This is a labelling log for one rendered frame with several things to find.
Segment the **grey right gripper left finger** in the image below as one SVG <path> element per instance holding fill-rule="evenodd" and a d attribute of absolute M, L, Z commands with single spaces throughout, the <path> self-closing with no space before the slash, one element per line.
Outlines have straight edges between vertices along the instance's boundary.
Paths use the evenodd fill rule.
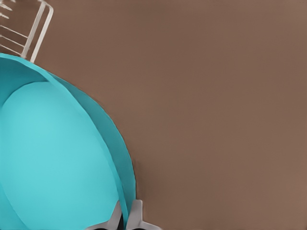
<path fill-rule="evenodd" d="M 88 227 L 88 230 L 123 230 L 123 214 L 120 202 L 115 205 L 110 219 L 106 222 L 99 223 Z"/>

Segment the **turquoise plate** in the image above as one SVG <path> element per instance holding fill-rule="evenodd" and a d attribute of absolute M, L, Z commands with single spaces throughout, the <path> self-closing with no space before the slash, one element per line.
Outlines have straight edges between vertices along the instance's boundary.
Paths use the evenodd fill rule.
<path fill-rule="evenodd" d="M 136 197 L 126 144 L 69 82 L 0 54 L 0 230 L 85 230 L 128 221 Z"/>

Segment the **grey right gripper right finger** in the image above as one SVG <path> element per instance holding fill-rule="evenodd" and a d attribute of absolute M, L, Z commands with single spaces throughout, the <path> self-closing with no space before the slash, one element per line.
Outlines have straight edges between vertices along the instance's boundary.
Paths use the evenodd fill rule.
<path fill-rule="evenodd" d="M 160 230 L 160 227 L 143 220 L 143 203 L 135 199 L 132 202 L 126 230 Z"/>

